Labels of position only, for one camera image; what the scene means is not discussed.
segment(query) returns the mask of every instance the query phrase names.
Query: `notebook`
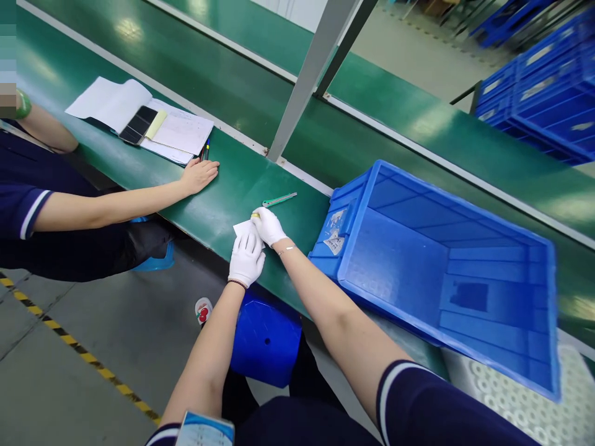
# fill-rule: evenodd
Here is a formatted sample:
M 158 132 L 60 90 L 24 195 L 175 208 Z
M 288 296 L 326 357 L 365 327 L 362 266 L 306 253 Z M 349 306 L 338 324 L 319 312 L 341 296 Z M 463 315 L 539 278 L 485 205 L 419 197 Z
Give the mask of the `notebook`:
M 149 128 L 151 138 L 145 137 L 141 147 L 184 165 L 200 155 L 214 123 L 154 99 L 134 79 L 116 84 L 98 77 L 66 113 L 80 119 L 94 118 L 119 135 L 143 105 L 160 112 L 156 119 L 162 122 Z

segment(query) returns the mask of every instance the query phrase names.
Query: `green fabric wristband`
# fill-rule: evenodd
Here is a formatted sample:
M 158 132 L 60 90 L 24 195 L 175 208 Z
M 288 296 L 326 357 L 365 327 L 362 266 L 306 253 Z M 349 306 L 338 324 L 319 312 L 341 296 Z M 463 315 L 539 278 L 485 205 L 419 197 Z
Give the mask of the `green fabric wristband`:
M 29 116 L 29 113 L 31 113 L 31 101 L 29 96 L 19 89 L 17 89 L 17 94 L 20 95 L 21 105 L 20 108 L 17 109 L 16 119 L 25 119 Z

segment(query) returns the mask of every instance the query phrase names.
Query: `gloved hand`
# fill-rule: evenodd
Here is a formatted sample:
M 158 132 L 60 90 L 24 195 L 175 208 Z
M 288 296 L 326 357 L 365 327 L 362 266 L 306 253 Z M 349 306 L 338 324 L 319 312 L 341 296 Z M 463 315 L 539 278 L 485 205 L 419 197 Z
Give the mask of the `gloved hand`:
M 267 208 L 254 209 L 253 214 L 260 215 L 260 218 L 251 217 L 250 221 L 254 223 L 254 226 L 258 229 L 260 238 L 262 238 L 267 245 L 272 247 L 273 243 L 276 243 L 283 238 L 287 238 L 287 235 L 283 232 L 281 223 L 279 223 L 279 219 Z
M 256 231 L 238 236 L 231 253 L 227 280 L 237 280 L 248 288 L 262 273 L 265 257 L 262 241 Z

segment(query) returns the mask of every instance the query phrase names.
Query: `forearm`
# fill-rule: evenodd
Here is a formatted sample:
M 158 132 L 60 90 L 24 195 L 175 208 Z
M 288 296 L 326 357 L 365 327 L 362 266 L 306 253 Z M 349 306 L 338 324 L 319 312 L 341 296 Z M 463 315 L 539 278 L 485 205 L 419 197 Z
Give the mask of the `forearm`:
M 294 243 L 286 238 L 277 252 Z M 397 359 L 411 359 L 336 284 L 297 249 L 281 260 L 322 339 L 364 409 L 376 422 L 376 392 L 382 373 Z
M 21 104 L 20 95 L 17 94 L 17 108 L 20 108 Z M 18 122 L 31 136 L 44 142 L 56 152 L 72 152 L 79 145 L 66 127 L 36 104 L 32 104 L 29 115 Z
M 158 212 L 190 195 L 180 181 L 96 198 L 54 192 L 43 205 L 34 231 L 96 229 Z
M 221 417 L 223 385 L 234 349 L 244 288 L 229 283 L 194 344 L 161 424 L 181 422 L 186 410 Z

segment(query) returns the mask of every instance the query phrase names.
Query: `white shoe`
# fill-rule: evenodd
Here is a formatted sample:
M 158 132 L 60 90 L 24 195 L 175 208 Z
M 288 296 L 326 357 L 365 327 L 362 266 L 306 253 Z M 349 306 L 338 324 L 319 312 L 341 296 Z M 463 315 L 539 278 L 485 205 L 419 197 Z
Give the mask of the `white shoe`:
M 196 301 L 194 305 L 194 313 L 196 314 L 196 320 L 200 326 L 209 320 L 211 313 L 213 312 L 213 304 L 208 297 L 201 297 Z

